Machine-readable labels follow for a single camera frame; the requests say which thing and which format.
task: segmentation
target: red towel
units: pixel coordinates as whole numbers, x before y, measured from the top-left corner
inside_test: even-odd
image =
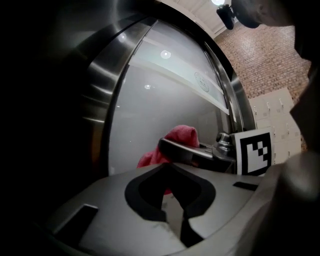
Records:
[[[187,125],[178,125],[173,128],[166,136],[165,139],[178,142],[186,146],[199,148],[199,140],[197,130],[194,127]],[[145,153],[138,162],[137,168],[145,167],[154,164],[170,163],[170,159],[165,157],[156,146],[154,151]],[[165,191],[165,195],[171,193],[169,189]]]

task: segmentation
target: logo on glass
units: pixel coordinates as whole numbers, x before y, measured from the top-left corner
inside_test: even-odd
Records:
[[[207,81],[202,77],[202,75],[196,72],[194,73],[194,77],[201,89],[205,92],[209,92],[209,85],[207,84]]]

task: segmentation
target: brick wall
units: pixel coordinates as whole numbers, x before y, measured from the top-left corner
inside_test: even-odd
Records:
[[[237,22],[214,40],[231,62],[248,98],[288,87],[296,103],[308,83],[310,63],[294,49],[294,27],[260,25],[250,29]]]

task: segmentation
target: pink cloth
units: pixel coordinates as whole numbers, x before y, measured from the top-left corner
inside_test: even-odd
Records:
[[[187,125],[178,125],[173,130],[171,130],[165,139],[184,144],[186,146],[199,148],[199,140],[197,135],[197,130],[194,127]],[[165,157],[160,151],[158,146],[156,146],[154,151],[145,153],[138,162],[137,168],[145,167],[154,164],[170,163],[170,159]],[[164,194],[170,194],[171,190],[166,189]]]

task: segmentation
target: ceiling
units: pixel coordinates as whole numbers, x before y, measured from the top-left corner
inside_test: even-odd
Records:
[[[226,29],[217,15],[218,6],[211,0],[160,0],[164,4],[175,8],[202,27],[212,38]],[[224,4],[231,5],[231,0]]]

